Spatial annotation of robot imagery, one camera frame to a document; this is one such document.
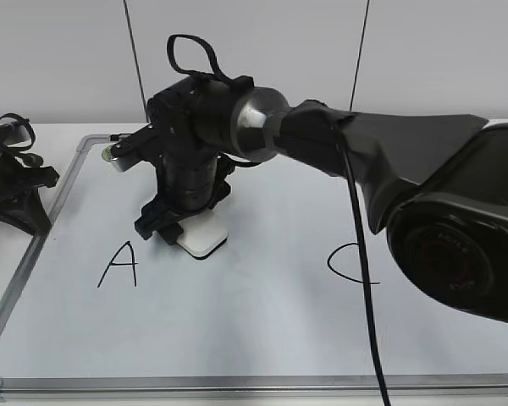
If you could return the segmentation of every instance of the table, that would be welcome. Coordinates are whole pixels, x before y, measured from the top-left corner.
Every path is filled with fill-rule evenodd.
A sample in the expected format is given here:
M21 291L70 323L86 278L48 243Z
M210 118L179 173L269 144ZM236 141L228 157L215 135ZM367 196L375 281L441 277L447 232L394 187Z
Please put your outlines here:
M65 168L68 166L68 161L73 156L73 151L82 136L95 133L129 132L140 128L142 125L143 124L41 124L35 126L38 141L34 151L42 154L46 159L46 163L53 165L59 173L64 173ZM52 190L43 190L41 193L45 206L49 205L51 196ZM7 227L0 227L0 242L5 241L7 241L8 244L8 255L0 255L0 269L11 270L11 272L0 272L0 296L13 273L14 266L12 265L19 261L28 243L28 239L22 233L17 233L16 230ZM374 402L373 404L377 404L379 400L375 399Z

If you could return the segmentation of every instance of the whiteboard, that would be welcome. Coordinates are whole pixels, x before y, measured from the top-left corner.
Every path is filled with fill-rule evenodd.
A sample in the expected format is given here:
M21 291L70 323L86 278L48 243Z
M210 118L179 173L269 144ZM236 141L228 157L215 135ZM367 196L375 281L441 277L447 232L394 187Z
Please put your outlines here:
M91 148L0 337L2 377L358 376L373 373L362 287L325 266L353 241L342 179L277 157L229 177L229 240L204 261L133 229L152 167L116 173ZM97 283L130 241L129 266ZM367 233L388 375L508 373L508 326L419 292ZM117 258L130 260L127 251ZM354 250L334 258L359 277Z

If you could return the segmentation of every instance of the white wall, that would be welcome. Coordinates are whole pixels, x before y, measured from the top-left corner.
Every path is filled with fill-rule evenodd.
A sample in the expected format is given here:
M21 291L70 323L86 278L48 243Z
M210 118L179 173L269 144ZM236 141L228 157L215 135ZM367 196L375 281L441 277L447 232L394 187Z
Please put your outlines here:
M372 0L354 108L508 118L508 0Z
M176 81L171 33L292 103L347 108L367 0L128 0L146 96ZM205 66L197 50L184 62ZM371 0L354 108L508 117L508 0ZM0 114L144 119L121 0L0 0Z
M36 123L140 122L120 0L0 0L0 115Z

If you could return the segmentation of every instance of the black strap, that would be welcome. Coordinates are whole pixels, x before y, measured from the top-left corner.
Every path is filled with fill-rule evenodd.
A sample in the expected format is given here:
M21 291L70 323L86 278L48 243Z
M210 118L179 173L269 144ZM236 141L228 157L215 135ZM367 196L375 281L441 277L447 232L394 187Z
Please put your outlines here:
M0 121L5 118L11 118L15 122L19 123L30 136L30 144L25 146L6 146L0 143L0 150L8 153L11 156L19 158L28 167L40 167L43 164L43 159L32 153L25 154L24 151L28 151L36 142L36 133L30 125L28 118L24 118L14 112L7 112L0 116Z
M14 151L28 151L36 142L36 134L34 133L34 129L30 125L30 120L28 118L21 117L19 114L15 114L14 112L7 112L4 115L0 116L0 122L5 118L11 118L21 124L25 129L28 135L30 136L30 144L25 146L10 146L9 149Z
M177 38L185 38L187 40L192 40L195 43L199 44L205 53L207 54L207 57L209 58L209 63L211 65L211 69L213 70L212 74L208 74L205 72L199 72L197 70L187 70L182 69L178 64L177 60L175 59L175 41ZM222 69L218 66L217 61L217 55L214 52L213 47L211 47L211 44L209 44L204 39L200 38L199 36L190 36L188 34L174 34L168 38L168 59L169 64L171 67L175 70L175 72L179 74L188 74L189 76L201 78L201 79L213 79L218 80L222 83L225 83L226 85L232 87L234 85L234 81L226 76L224 72L222 72Z

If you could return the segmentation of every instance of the aluminum frame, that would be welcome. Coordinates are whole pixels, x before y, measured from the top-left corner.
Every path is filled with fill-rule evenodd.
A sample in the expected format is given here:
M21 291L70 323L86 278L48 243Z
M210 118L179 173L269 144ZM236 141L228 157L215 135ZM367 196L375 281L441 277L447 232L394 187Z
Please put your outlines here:
M54 223L61 212L88 151L114 142L110 134L87 135L51 204ZM0 336L47 239L35 236L0 300ZM508 374L386 376L391 395L505 395ZM140 378L7 378L0 377L5 399L101 398L255 398L377 396L375 376L199 376Z

